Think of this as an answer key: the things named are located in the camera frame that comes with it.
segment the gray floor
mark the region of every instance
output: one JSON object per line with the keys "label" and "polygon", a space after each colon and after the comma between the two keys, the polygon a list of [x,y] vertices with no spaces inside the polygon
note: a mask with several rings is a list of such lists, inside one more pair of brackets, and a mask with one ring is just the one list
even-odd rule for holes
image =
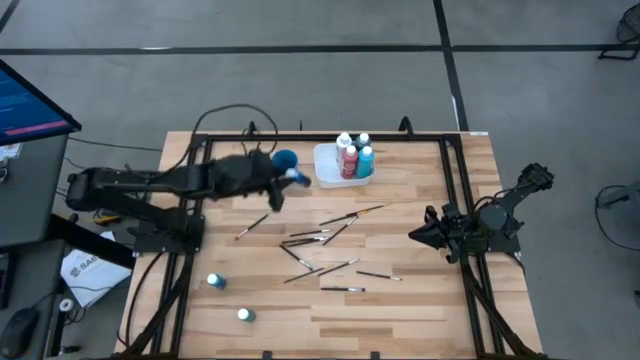
{"label": "gray floor", "polygon": [[[0,1],[0,10],[8,1]],[[445,0],[454,45],[611,43],[633,0]],[[2,48],[243,46],[440,42],[428,0],[22,0],[0,34]],[[505,185],[537,161],[552,191],[517,210],[527,282],[545,351],[570,359],[637,359],[640,256],[598,232],[593,197],[640,178],[636,62],[596,53],[456,53],[470,129],[489,131]],[[282,129],[455,130],[440,53],[7,56],[84,124],[86,139],[161,147],[206,109],[250,102]],[[262,119],[242,110],[203,129]],[[70,143],[80,165],[155,168],[157,153]],[[65,165],[61,176],[73,171]],[[56,211],[68,212],[61,202]],[[618,241],[640,247],[633,211],[602,213]],[[76,357],[106,356],[124,292],[96,304],[65,332]]]}

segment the wooden tabletop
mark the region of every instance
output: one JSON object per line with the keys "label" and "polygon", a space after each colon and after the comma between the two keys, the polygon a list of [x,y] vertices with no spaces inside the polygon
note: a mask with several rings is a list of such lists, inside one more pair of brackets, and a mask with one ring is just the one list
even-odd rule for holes
{"label": "wooden tabletop", "polygon": [[[175,163],[189,142],[189,133],[167,136],[160,168]],[[376,142],[376,174],[364,187],[322,189],[291,186],[282,211],[234,241],[234,236],[270,211],[267,198],[249,196],[205,201],[207,230],[196,256],[184,322],[181,358],[471,358],[474,348],[459,264],[450,265],[440,252],[410,240],[407,233],[423,224],[425,206],[438,211],[447,203],[437,143]],[[462,134],[467,169],[478,199],[501,189],[489,137]],[[300,170],[315,180],[314,142],[280,142],[299,157]],[[218,158],[242,153],[239,143],[219,142]],[[459,201],[463,201],[455,156],[451,161]],[[154,195],[162,207],[175,206],[172,195]],[[278,247],[288,234],[318,229],[322,221],[367,207],[391,204],[360,217],[323,247],[292,248],[314,267],[360,262],[322,277],[311,275],[283,284],[308,270]],[[331,224],[334,230],[345,221]],[[138,259],[133,289],[153,254]],[[522,270],[505,255],[487,256],[498,309],[525,344],[541,351]],[[158,306],[166,256],[143,284],[133,318],[132,336],[147,324]],[[392,281],[356,274],[356,270],[402,277]],[[207,284],[210,273],[226,277],[227,287]],[[320,287],[364,287],[365,293],[321,291]],[[238,320],[241,307],[253,309],[253,323]],[[487,349],[492,349],[488,320],[479,306]],[[163,349],[168,350],[173,314],[167,317]],[[121,328],[124,332],[124,321]]]}

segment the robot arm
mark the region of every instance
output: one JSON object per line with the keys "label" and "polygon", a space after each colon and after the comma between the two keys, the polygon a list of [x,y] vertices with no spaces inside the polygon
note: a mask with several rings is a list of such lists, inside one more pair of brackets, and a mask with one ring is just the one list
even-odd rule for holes
{"label": "robot arm", "polygon": [[89,168],[79,174],[69,175],[66,203],[77,211],[103,208],[152,224],[155,236],[148,242],[136,241],[136,251],[165,249],[183,253],[199,248],[204,219],[194,217],[179,207],[163,209],[153,206],[131,194],[163,192],[186,200],[208,198],[216,201],[266,192],[271,209],[277,212],[282,209],[282,191],[287,186],[293,182],[304,186],[311,184],[309,178],[300,174],[295,178],[288,175],[285,169],[276,167],[269,155],[259,149],[247,155],[230,155],[204,164],[179,166],[166,172]]}
{"label": "robot arm", "polygon": [[513,211],[530,194],[550,189],[553,178],[547,168],[534,163],[522,170],[518,184],[505,190],[503,197],[489,197],[490,201],[471,214],[462,215],[456,204],[447,204],[438,219],[433,206],[427,206],[425,225],[410,232],[409,237],[435,249],[447,247],[451,253],[447,256],[449,263],[457,262],[462,252],[518,252],[516,233],[524,223],[513,216]]}

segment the monitor screen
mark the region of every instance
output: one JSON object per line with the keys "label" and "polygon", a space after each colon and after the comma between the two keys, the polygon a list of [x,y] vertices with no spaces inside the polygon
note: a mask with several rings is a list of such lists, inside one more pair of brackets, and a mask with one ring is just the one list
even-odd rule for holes
{"label": "monitor screen", "polygon": [[79,130],[79,124],[6,64],[0,64],[0,145]]}

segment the plastic container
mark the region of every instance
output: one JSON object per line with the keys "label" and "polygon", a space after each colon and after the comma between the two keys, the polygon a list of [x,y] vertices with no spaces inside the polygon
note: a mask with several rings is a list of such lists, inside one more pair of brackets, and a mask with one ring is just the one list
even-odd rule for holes
{"label": "plastic container", "polygon": [[338,149],[335,143],[319,144],[313,148],[313,160],[316,166],[316,177],[321,188],[332,189],[349,186],[362,186],[369,183],[375,173],[375,160],[371,175],[362,179],[343,179],[340,167],[336,164]]}

